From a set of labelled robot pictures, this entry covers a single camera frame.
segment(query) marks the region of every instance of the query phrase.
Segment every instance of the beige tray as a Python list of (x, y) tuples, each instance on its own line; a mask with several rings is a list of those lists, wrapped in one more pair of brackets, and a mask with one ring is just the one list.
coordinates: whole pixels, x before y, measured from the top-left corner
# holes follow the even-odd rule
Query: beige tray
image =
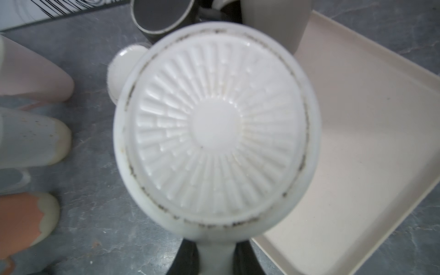
[(255, 241), (286, 274), (353, 274), (440, 180), (440, 77), (316, 12), (295, 57), (321, 108), (318, 169)]

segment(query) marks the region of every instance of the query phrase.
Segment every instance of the radial ribbed pattern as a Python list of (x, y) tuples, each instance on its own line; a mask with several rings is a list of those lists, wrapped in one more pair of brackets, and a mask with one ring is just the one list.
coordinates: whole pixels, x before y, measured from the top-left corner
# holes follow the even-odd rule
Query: radial ribbed pattern
[[(261, 47), (221, 40), (161, 60), (137, 102), (135, 133), (142, 165), (168, 200), (223, 216), (270, 195), (302, 132), (292, 103), (297, 86), (282, 69)], [(195, 110), (213, 100), (232, 104), (239, 118), (236, 140), (221, 150), (203, 147), (191, 126)]]

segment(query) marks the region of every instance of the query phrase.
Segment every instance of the countertop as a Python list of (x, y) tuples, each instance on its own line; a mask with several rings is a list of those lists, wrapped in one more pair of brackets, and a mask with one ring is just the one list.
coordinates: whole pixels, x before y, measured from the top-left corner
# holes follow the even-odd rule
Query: countertop
[[(440, 7), (432, 0), (317, 0), (315, 9), (440, 74)], [(51, 60), (75, 80), (64, 103), (33, 112), (55, 117), (73, 133), (62, 162), (32, 168), (23, 191), (57, 197), (61, 217), (41, 243), (19, 252), (14, 275), (164, 275), (181, 238), (162, 229), (136, 206), (119, 176), (113, 153), (115, 106), (106, 92), (106, 69), (123, 47), (145, 42), (126, 4), (4, 33)], [(0, 98), (16, 107), (23, 99)], [(267, 275), (282, 272), (254, 245)], [(356, 275), (440, 274), (440, 185), (379, 247)]]

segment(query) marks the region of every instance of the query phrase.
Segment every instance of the white plastic lid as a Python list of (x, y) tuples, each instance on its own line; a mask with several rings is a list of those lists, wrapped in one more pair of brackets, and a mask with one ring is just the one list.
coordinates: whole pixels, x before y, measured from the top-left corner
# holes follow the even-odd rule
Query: white plastic lid
[(114, 125), (139, 206), (193, 240), (242, 240), (280, 221), (316, 167), (317, 102), (292, 55), (224, 22), (168, 35), (125, 83)]

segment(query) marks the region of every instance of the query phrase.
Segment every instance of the mug handle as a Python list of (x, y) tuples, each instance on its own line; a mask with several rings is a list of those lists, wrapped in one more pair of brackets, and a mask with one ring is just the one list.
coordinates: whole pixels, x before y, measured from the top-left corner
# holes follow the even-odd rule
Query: mug handle
[(230, 4), (232, 2), (235, 2), (237, 0), (214, 0), (212, 7), (214, 10), (221, 10), (224, 6), (226, 6), (227, 4)]
[(22, 178), (19, 180), (19, 182), (11, 186), (8, 186), (6, 188), (0, 189), (0, 194), (5, 195), (7, 193), (15, 191), (16, 189), (22, 188), (30, 183), (31, 177), (28, 169), (26, 168), (15, 168), (15, 169), (17, 169), (22, 174)]
[(215, 9), (207, 9), (204, 7), (198, 7), (198, 13), (195, 18), (196, 22), (208, 22), (208, 21), (227, 21), (233, 22), (229, 16), (227, 16), (224, 12), (215, 10)]

